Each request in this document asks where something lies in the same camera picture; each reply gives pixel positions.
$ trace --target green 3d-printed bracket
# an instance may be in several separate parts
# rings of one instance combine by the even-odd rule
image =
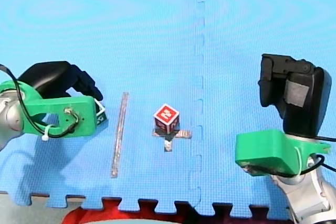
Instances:
[[[267,130],[237,135],[236,163],[246,166],[262,166],[286,174],[300,171],[298,153],[302,159],[302,170],[307,169],[308,157],[315,153],[329,153],[331,146],[324,143],[305,142],[288,138],[282,131]],[[251,173],[262,176],[264,173]]]
[[[71,108],[78,114],[80,122],[76,126],[75,131],[65,137],[89,136],[95,132],[97,127],[97,116],[93,97],[82,95],[80,97],[43,99],[33,87],[22,82],[19,82],[19,84],[20,89],[24,94],[25,106],[41,129],[44,129],[46,126],[46,124],[42,122],[42,119],[49,113],[58,115],[58,125],[51,127],[48,132],[56,135],[65,131],[75,120],[72,115],[64,112],[65,108]],[[1,83],[0,92],[9,89],[15,89],[12,81]],[[21,113],[24,120],[23,132],[41,135],[29,123],[22,111]]]

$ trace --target small block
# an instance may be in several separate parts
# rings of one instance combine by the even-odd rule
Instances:
[[[173,151],[173,141],[164,140],[164,151],[165,152]]]
[[[170,134],[180,122],[180,113],[165,103],[154,114],[154,121],[157,128]]]

